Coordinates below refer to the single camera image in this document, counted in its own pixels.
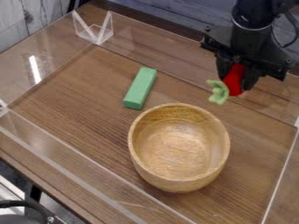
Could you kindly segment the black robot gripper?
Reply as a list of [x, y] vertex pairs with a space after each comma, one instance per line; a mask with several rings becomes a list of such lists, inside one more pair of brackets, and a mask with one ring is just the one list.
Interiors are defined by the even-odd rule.
[[280, 81], [295, 66], [295, 56], [278, 45], [272, 29], [247, 30], [235, 25], [211, 25], [204, 28], [200, 46], [215, 53], [219, 79], [223, 80], [234, 63], [246, 66], [240, 90], [248, 91], [260, 76]]

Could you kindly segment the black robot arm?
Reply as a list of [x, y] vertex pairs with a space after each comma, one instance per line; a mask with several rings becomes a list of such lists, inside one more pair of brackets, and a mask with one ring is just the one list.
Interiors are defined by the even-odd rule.
[[215, 53], [219, 79], [231, 96], [251, 90], [264, 76], [282, 81], [295, 67], [290, 45], [276, 40], [274, 22], [286, 16], [299, 39], [299, 22], [290, 13], [296, 5], [299, 0], [238, 0], [231, 24], [205, 29], [200, 46]]

